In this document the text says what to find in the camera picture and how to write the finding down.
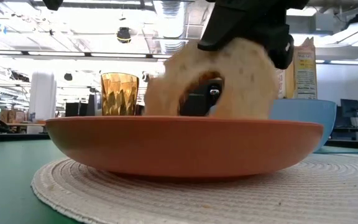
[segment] terracotta plate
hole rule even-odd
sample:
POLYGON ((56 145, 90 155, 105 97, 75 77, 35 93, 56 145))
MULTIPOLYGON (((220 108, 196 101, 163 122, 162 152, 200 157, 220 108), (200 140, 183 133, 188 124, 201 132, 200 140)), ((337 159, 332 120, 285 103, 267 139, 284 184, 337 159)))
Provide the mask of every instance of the terracotta plate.
POLYGON ((150 177, 225 178, 295 165, 323 126, 272 120, 104 116, 47 121, 68 157, 97 169, 150 177))

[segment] white pillar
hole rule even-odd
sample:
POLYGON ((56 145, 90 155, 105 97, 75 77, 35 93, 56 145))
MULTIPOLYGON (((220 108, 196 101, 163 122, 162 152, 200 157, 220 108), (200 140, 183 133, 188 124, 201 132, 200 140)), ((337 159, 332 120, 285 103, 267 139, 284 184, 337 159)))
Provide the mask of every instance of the white pillar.
MULTIPOLYGON (((32 74, 29 114, 35 113, 35 120, 55 117, 56 78, 52 71, 35 71, 32 74)), ((27 134, 38 134, 42 127, 29 126, 27 134)))

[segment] ceiling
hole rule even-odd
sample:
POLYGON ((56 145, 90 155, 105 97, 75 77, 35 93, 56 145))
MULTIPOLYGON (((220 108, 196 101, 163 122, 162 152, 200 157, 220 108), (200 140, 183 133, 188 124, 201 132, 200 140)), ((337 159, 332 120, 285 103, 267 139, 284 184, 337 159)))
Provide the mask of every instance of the ceiling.
MULTIPOLYGON (((58 11, 49 11, 41 0, 4 0, 0 1, 0 50, 172 54, 187 41, 202 36, 212 8, 205 0, 65 0, 58 11), (117 40, 120 27, 130 28, 129 44, 117 40)), ((332 16, 336 30, 332 31, 338 33, 342 22, 358 13, 358 0, 311 0, 302 11, 289 10, 288 23, 291 32, 300 36, 296 38, 299 43, 314 35, 303 30, 302 24, 310 23, 316 11, 336 14, 332 16)), ((2 96, 29 99, 29 83, 12 80, 11 71, 31 78, 39 69, 53 70, 59 87, 81 87, 58 89, 58 105, 63 106, 65 100, 86 98, 90 93, 87 86, 98 86, 100 73, 126 72, 141 77, 143 72, 158 75, 164 67, 161 60, 0 56, 0 84, 23 85, 0 86, 2 96), (66 81, 65 73, 71 73, 73 80, 66 81)))

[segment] green table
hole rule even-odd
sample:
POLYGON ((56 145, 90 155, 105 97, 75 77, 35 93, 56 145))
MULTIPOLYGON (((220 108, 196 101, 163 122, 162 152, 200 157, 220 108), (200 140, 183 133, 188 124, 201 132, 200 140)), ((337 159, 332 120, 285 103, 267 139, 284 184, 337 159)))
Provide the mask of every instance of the green table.
MULTIPOLYGON (((358 151, 324 147, 324 151, 358 151)), ((64 155, 50 140, 0 142, 0 224, 77 223, 38 201, 30 183, 35 171, 64 155)))

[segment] round placemat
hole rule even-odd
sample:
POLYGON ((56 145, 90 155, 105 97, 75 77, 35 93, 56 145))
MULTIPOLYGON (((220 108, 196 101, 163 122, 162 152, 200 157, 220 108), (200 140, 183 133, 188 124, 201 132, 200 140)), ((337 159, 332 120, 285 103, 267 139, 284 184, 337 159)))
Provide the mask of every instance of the round placemat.
POLYGON ((63 159, 37 171, 32 189, 83 223, 358 223, 358 156, 312 154, 273 174, 213 184, 127 179, 63 159))

